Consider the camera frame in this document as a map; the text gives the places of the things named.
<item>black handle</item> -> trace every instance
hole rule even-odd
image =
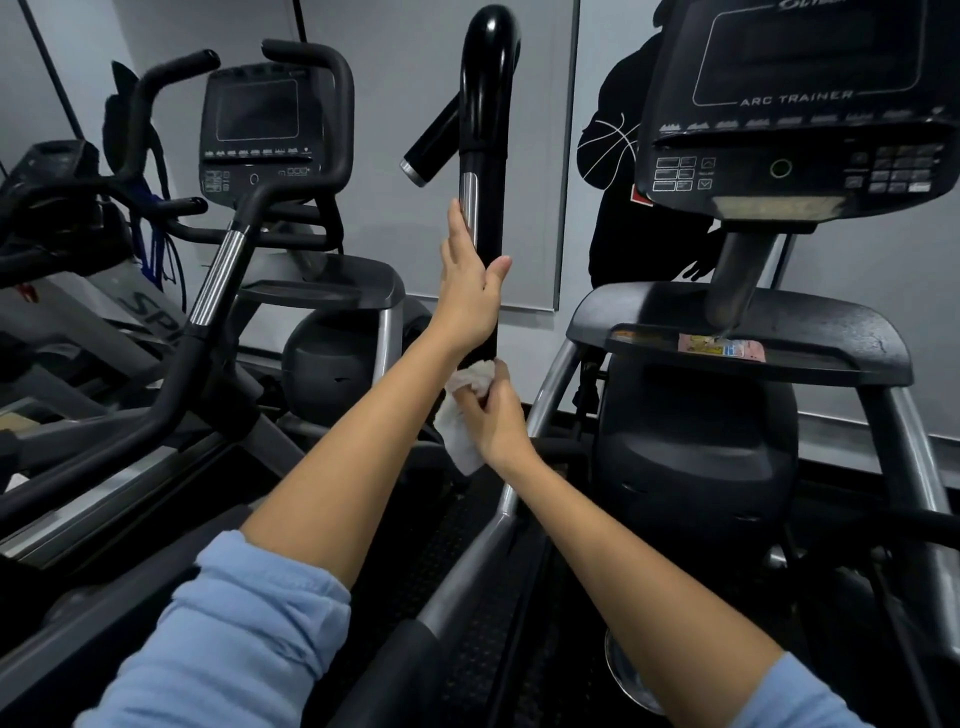
[[[353,172],[353,72],[347,60],[325,45],[292,40],[264,40],[261,50],[270,61],[328,68],[333,74],[335,116],[330,119],[334,134],[332,159],[318,175],[278,177],[262,182],[237,207],[232,229],[255,231],[264,212],[273,203],[302,200],[319,194],[336,194],[349,182]]]
[[[213,228],[191,228],[177,220],[161,220],[158,224],[174,237],[189,243],[220,245],[226,234],[226,231]],[[326,235],[317,235],[313,232],[261,232],[257,236],[256,247],[329,253],[337,250],[337,242],[328,239]]]
[[[503,202],[510,101],[520,54],[516,18],[502,5],[470,21],[460,67],[460,205],[484,265],[503,253]],[[464,359],[496,356],[496,329]]]
[[[417,187],[423,187],[453,159],[459,140],[460,94],[457,94],[403,155],[400,169]]]
[[[147,166],[150,119],[156,95],[166,86],[192,79],[220,67],[220,57],[207,49],[189,56],[155,65],[133,87],[130,121],[127,130],[127,156],[115,179],[122,184],[135,182]]]
[[[61,270],[56,257],[42,248],[0,255],[0,288],[51,276]]]
[[[119,440],[84,453],[42,473],[30,487],[0,496],[0,537],[5,537],[63,505],[159,447],[177,428],[187,403],[198,397],[209,371],[209,350],[204,341],[184,336],[154,405]]]
[[[507,156],[510,99],[520,54],[514,14],[488,5],[470,21],[460,66],[460,154]]]
[[[178,200],[160,200],[148,210],[152,217],[170,218],[184,215],[202,215],[209,209],[203,197],[184,197]]]

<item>white tissue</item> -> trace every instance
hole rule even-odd
[[[433,420],[433,426],[444,438],[447,454],[457,470],[464,475],[473,475],[480,470],[483,466],[483,457],[470,439],[464,413],[460,411],[457,401],[453,399],[453,393],[469,386],[477,399],[483,399],[490,391],[495,368],[493,361],[478,361],[470,364],[466,369],[454,372],[444,387],[446,397],[441,402],[437,416]]]

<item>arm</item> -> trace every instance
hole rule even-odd
[[[352,586],[396,478],[460,360],[490,335],[510,259],[485,271],[458,203],[447,213],[444,277],[426,332],[283,479],[243,526],[261,548]]]
[[[347,637],[349,592],[431,404],[496,325],[510,259],[489,270],[448,212],[427,331],[242,527],[198,557],[154,634],[79,728],[300,725]]]
[[[758,691],[784,656],[773,640],[538,458],[502,362],[485,408],[469,389],[456,398],[487,462],[530,507],[675,725],[725,728],[755,695],[774,707],[783,702]],[[782,681],[781,673],[775,677]],[[776,724],[860,725],[855,717],[853,723],[811,723],[798,716],[803,712]],[[737,723],[770,724],[752,715]]]

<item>handlebar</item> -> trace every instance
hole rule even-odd
[[[154,100],[166,86],[201,76],[220,67],[220,57],[206,49],[189,56],[155,65],[136,82],[131,98],[128,126],[127,157],[115,179],[122,184],[143,176],[147,166],[147,146]]]
[[[244,234],[260,227],[264,213],[273,203],[315,197],[319,190],[336,194],[347,186],[353,172],[354,87],[347,60],[328,46],[293,40],[264,40],[261,50],[269,61],[328,68],[333,73],[336,118],[330,121],[337,143],[332,145],[333,159],[329,167],[319,175],[268,180],[241,200],[231,229]]]

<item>black cover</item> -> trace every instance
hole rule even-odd
[[[758,563],[780,535],[797,463],[789,384],[612,358],[595,499],[687,571]]]

